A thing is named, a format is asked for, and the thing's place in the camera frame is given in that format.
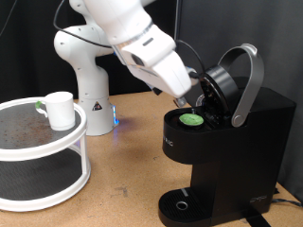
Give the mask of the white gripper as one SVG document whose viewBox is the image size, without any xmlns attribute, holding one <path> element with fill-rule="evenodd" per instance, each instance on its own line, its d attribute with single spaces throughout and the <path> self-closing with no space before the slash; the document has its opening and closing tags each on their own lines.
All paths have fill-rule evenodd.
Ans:
<svg viewBox="0 0 303 227">
<path fill-rule="evenodd" d="M 172 51 L 151 67 L 131 65 L 130 72 L 143 80 L 159 96 L 165 92 L 174 97 L 178 108 L 183 108 L 187 100 L 183 96 L 191 88 L 191 80 L 179 55 Z"/>
</svg>

